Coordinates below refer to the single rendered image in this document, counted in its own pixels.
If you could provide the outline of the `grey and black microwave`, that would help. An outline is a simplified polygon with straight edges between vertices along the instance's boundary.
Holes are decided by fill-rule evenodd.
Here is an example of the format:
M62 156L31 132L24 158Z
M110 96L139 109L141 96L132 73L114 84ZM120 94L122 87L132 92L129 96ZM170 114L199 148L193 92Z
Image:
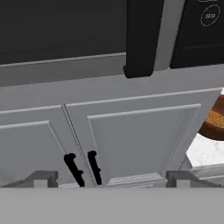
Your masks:
M164 0L153 73L212 65L224 65L224 0Z

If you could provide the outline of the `black microwave door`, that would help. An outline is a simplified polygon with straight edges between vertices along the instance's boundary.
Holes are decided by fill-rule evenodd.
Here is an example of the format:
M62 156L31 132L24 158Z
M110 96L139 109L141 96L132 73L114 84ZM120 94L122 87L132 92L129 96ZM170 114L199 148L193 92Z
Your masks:
M0 87L124 73L127 0L0 0Z

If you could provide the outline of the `grey cupboard door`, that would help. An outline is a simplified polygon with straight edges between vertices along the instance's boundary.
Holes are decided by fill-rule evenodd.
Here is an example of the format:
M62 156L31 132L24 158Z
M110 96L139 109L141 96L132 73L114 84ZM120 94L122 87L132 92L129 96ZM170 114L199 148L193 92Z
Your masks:
M88 152L97 153L98 186L121 186L177 170L220 93L217 87L72 103L66 109L89 166Z
M0 111L0 178L4 184L25 179L35 171L56 171L59 184L75 184L64 161L69 153L75 155L85 186L94 187L65 106Z

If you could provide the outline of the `grey drawer front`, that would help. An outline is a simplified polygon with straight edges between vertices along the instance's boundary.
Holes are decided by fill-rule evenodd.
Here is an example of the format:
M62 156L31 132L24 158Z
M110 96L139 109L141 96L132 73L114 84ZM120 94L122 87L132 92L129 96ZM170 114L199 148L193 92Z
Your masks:
M191 173L198 179L224 186L224 164L210 164L193 167Z

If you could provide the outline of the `brown bowl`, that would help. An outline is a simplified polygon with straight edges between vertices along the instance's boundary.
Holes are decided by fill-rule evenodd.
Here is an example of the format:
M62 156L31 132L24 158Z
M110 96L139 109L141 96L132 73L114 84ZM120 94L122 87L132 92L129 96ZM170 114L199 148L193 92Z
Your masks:
M218 99L216 100L211 110L216 111L224 116L224 94L221 94L218 97ZM212 140L224 141L224 128L213 126L210 123L208 123L206 120L203 122L201 128L199 129L199 133L203 137L206 137Z

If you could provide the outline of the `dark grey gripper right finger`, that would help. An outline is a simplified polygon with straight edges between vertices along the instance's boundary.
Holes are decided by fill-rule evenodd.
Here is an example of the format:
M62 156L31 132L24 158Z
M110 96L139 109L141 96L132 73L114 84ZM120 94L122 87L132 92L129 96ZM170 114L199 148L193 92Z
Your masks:
M206 180L200 180L190 171L167 171L166 186L174 188L219 188L220 186Z

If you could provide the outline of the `golden waffle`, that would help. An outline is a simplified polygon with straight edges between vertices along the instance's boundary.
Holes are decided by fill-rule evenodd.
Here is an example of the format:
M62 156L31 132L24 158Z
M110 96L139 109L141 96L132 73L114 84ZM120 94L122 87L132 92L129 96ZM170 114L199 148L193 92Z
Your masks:
M211 110L207 115L206 121L213 126L224 128L224 115Z

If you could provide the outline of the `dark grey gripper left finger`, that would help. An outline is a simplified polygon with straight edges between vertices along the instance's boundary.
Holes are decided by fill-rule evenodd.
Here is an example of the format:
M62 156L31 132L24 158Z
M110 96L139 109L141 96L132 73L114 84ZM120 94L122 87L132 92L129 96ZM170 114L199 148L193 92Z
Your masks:
M25 179L3 185L3 188L57 188L57 171L35 171Z

